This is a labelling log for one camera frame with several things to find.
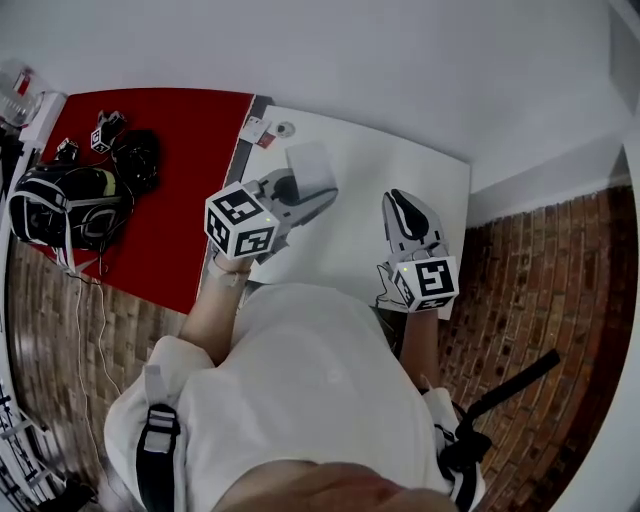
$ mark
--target backpack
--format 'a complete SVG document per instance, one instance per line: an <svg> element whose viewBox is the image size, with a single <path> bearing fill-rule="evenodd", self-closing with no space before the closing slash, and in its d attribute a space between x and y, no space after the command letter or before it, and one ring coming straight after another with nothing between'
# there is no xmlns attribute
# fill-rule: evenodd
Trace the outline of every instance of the backpack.
<svg viewBox="0 0 640 512"><path fill-rule="evenodd" d="M133 198L115 173L54 162L27 171L8 203L13 233L51 247L58 265L75 273L73 250L104 253L131 214Z"/></svg>

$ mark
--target white table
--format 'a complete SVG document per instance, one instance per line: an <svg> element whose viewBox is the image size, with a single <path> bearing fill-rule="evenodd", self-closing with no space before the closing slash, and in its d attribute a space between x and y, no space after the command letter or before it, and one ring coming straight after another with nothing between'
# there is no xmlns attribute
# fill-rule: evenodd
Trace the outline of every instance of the white table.
<svg viewBox="0 0 640 512"><path fill-rule="evenodd" d="M419 197L438 213L449 252L460 264L469 197L468 164L377 130L297 110L269 106L264 119L272 121L273 127L289 121L296 131L289 138L276 138L267 149L254 145L243 183L288 167L285 148L321 141L329 151L339 193L329 210L291 232L289 248L263 265L254 264L251 280L330 286L374 305L375 297L384 291L376 265L390 252L382 197L392 188ZM401 300L391 283L386 281L386 286L390 298ZM441 319L449 319L452 304L440 309Z"/></svg>

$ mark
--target red surface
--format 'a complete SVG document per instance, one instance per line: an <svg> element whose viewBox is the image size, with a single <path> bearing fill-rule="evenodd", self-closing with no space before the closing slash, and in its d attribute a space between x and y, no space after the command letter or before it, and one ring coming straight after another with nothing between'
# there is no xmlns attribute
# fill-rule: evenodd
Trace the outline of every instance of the red surface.
<svg viewBox="0 0 640 512"><path fill-rule="evenodd" d="M100 110L119 110L128 129L151 129L160 140L160 184L136 202L121 237L105 254L105 283L175 311L189 311L206 250L204 201L222 188L252 97L198 89L125 89L69 97L45 161L69 137L80 145L80 163L101 162L104 157L89 146ZM95 254L74 251L74 256L78 263ZM86 274L98 277L97 267L91 265Z"/></svg>

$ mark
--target wire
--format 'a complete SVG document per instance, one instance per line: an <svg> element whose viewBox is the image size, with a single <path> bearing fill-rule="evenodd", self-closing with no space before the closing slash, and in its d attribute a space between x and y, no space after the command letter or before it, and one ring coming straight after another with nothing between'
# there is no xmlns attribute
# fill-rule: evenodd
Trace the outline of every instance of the wire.
<svg viewBox="0 0 640 512"><path fill-rule="evenodd" d="M389 293L389 290L387 289L387 285L384 282L384 277L382 277L382 270L386 270L386 269L382 265L376 265L376 267L378 268L378 275L380 276L380 282L382 283L382 286L384 288L384 292L382 292L380 295L378 295L376 297L376 308L379 308L379 303L380 302L390 302L390 303L395 304L397 306L402 306L402 307L406 308L407 305L404 304L403 302L398 302L396 300L389 299L388 297L387 298L383 298L383 297L385 297L385 295L387 295Z"/></svg>
<svg viewBox="0 0 640 512"><path fill-rule="evenodd" d="M115 494L118 497L118 499L122 502L122 504L125 505L126 507L127 504L125 503L125 501L113 489L113 487L111 487L111 481L109 480L109 475L107 474L107 471L104 469L104 466L102 465L102 460L100 459L100 452L98 450L98 443L96 442L96 438L93 435L93 429L91 428L91 420L89 419L89 395L87 394L87 389L85 388L85 385L84 385L84 379L82 378L82 358L81 358L82 332L80 330L80 315L79 315L81 300L82 300L82 283L79 284L78 301L76 302L76 327L78 328L78 377L80 379L80 387L82 388L82 394L84 395L84 419L87 422L87 429L89 430L89 437L91 438L91 442L93 444L93 449L95 451L96 460L98 461L98 466L100 466L100 471L102 471L102 474L106 479L107 486L109 487L109 489L111 489L111 492ZM102 302L102 307L103 307L102 311L104 313L104 300ZM98 493L96 492L96 490L95 489L91 489L91 490L94 492L94 494L97 497ZM100 503L98 503L98 505L102 510L104 510L104 507L102 507Z"/></svg>
<svg viewBox="0 0 640 512"><path fill-rule="evenodd" d="M98 290L100 290L100 303L102 304L102 329L100 329L100 336L98 337L98 351L100 352L100 357L102 358L102 367L104 368L104 373L109 379L109 382L113 384L113 387L116 388L116 393L118 396L122 395L120 388L115 383L115 381L109 375L109 371L107 370L107 361L104 358L104 352L102 351L102 335L104 334L104 329L107 326L107 314L104 310L104 291L102 290L102 284L98 283Z"/></svg>

